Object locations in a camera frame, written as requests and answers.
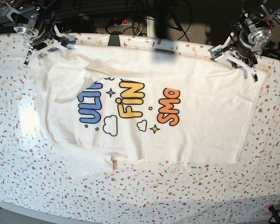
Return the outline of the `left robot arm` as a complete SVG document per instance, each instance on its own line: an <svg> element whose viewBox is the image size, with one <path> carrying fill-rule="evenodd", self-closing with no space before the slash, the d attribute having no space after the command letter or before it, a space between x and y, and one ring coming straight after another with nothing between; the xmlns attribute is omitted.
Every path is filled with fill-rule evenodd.
<svg viewBox="0 0 280 224"><path fill-rule="evenodd" d="M229 23L230 34L220 50L220 55L235 68L245 70L245 78L252 75L258 81L255 65L257 55L273 35L275 26L280 25L280 0L246 0L238 20Z"/></svg>

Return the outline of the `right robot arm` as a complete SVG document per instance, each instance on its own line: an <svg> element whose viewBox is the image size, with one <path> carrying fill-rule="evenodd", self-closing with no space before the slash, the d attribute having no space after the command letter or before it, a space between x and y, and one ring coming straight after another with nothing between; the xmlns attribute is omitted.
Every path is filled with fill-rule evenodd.
<svg viewBox="0 0 280 224"><path fill-rule="evenodd" d="M67 49L69 38L56 25L59 8L58 0L0 0L0 17L12 23L13 30L23 38L23 46L28 48L25 68L43 52Z"/></svg>

